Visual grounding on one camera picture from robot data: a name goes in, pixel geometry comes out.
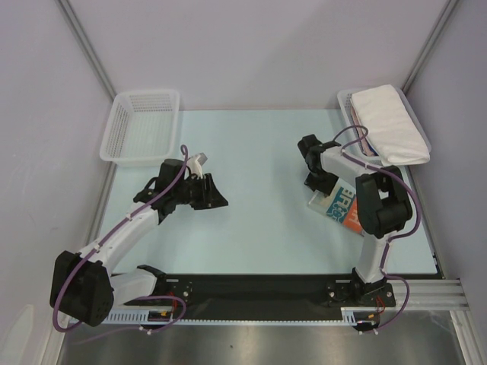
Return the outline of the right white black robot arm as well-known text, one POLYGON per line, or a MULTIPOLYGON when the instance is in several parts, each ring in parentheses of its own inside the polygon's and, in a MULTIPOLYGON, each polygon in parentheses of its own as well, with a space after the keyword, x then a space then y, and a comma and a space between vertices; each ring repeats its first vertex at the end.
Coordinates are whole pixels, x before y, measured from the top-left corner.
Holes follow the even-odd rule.
POLYGON ((412 219, 411 190, 398 167, 367 164, 335 140, 321 142, 307 135, 298 150, 309 170, 304 184, 315 193, 310 204, 324 198, 328 206, 321 211, 327 217, 340 224, 350 218, 360 226, 364 242, 349 290, 355 303, 366 306, 387 282, 390 243, 412 219))

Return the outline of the printed letters towel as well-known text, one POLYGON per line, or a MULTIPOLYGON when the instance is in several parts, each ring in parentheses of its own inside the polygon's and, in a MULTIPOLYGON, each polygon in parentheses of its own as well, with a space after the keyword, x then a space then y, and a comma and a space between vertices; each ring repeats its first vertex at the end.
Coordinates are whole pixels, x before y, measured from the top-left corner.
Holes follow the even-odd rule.
POLYGON ((364 230, 358 219, 357 196, 354 190, 338 182, 329 195, 316 191, 307 206, 359 236, 364 230))

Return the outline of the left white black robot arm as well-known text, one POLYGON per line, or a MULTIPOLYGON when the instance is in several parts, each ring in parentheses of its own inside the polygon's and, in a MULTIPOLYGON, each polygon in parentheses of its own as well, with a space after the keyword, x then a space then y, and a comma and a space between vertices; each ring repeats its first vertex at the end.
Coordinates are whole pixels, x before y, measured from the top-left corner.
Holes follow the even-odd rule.
POLYGON ((63 313, 94 327, 114 306, 169 301, 170 286, 161 270, 150 265, 139 265, 123 274, 114 270, 177 206, 188 205, 195 211, 228 206, 212 175, 203 173, 205 161, 204 154, 188 160, 165 160, 159 174, 135 195, 128 214, 106 236, 76 253, 64 251, 56 258, 49 298, 55 314, 63 313))

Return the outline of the white towel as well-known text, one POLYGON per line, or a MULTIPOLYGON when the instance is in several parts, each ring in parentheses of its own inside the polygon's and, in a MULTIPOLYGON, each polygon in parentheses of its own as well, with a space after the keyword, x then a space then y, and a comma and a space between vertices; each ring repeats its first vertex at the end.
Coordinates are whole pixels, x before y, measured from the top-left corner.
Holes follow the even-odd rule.
POLYGON ((384 166, 430 161, 425 139, 394 86, 385 84, 353 93, 351 102, 360 125, 368 130, 368 142, 384 166))

